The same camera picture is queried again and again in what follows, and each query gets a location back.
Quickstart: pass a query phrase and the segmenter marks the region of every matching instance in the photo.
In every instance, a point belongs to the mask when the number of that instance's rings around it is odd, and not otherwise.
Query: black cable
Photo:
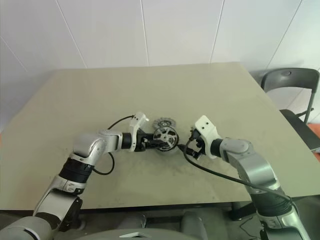
[[[208,169],[208,168],[206,168],[206,167],[204,167],[204,166],[201,166],[201,165],[196,164],[195,162],[191,161],[191,159],[187,156],[187,148],[188,148],[188,146],[189,146],[190,143],[191,143],[191,140],[189,139],[188,142],[186,143],[186,145],[184,146],[183,156],[184,156],[184,158],[185,158],[190,164],[192,164],[193,166],[197,167],[198,169],[201,169],[201,170],[203,170],[203,171],[205,171],[205,172],[207,172],[207,173],[216,175],[216,176],[218,176],[218,177],[220,177],[220,178],[224,178],[224,179],[227,179],[227,180],[230,180],[230,181],[239,183],[239,184],[246,185],[246,186],[251,187],[251,188],[254,188],[254,189],[260,189],[260,190],[262,190],[262,191],[265,191],[265,192],[268,192],[268,193],[277,195],[278,197],[283,198],[283,199],[289,201],[290,203],[292,203],[291,197],[286,196],[286,195],[283,195],[283,194],[281,194],[281,193],[279,193],[279,192],[276,192],[276,191],[274,191],[274,190],[271,190],[271,189],[269,189],[269,188],[267,188],[267,187],[255,185],[255,184],[252,184],[252,183],[247,182],[247,181],[242,181],[242,180],[237,179],[237,178],[234,178],[234,177],[232,177],[232,176],[224,175],[224,174],[222,174],[222,173],[220,173],[220,172],[213,171],[213,170],[210,170],[210,169]]]
[[[250,217],[250,218],[248,218],[247,220],[245,220],[243,223],[241,223],[241,224],[239,225],[239,228],[240,228],[242,231],[244,231],[249,237],[251,237],[250,240],[260,239],[260,237],[251,235],[247,230],[245,230],[245,229],[243,228],[243,225],[245,225],[247,222],[249,222],[249,221],[252,220],[252,219],[253,219],[253,216]]]
[[[121,119],[119,119],[118,121],[116,121],[115,123],[113,123],[110,127],[108,127],[107,129],[110,130],[111,128],[113,128],[116,124],[120,123],[121,121],[123,120],[126,120],[126,119],[132,119],[134,117],[134,115],[130,115],[130,116],[126,116],[126,117],[123,117]],[[114,156],[112,155],[111,152],[108,152],[108,154],[110,155],[111,159],[112,159],[112,167],[110,169],[110,171],[108,172],[101,172],[101,171],[98,171],[96,170],[96,168],[94,167],[92,170],[96,173],[96,174],[99,174],[99,175],[109,175],[110,173],[113,172],[113,170],[115,169],[115,158]]]

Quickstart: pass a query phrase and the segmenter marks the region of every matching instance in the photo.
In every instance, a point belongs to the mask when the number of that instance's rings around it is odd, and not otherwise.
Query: tiled wall
[[[320,68],[319,0],[0,0],[0,130],[53,70],[241,62]],[[277,89],[303,111],[309,92]],[[320,123],[320,94],[310,120]]]

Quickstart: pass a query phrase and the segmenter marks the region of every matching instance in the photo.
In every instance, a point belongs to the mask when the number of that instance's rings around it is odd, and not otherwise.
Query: gray chair
[[[294,114],[288,109],[283,109],[280,112],[312,151],[320,148],[320,139],[307,126],[310,112],[314,110],[312,105],[318,88],[318,82],[319,72],[308,68],[281,68],[272,70],[263,76],[261,82],[261,87],[266,93],[270,90],[284,87],[311,89],[311,97],[306,111]],[[305,115],[304,122],[299,119],[303,115]]]

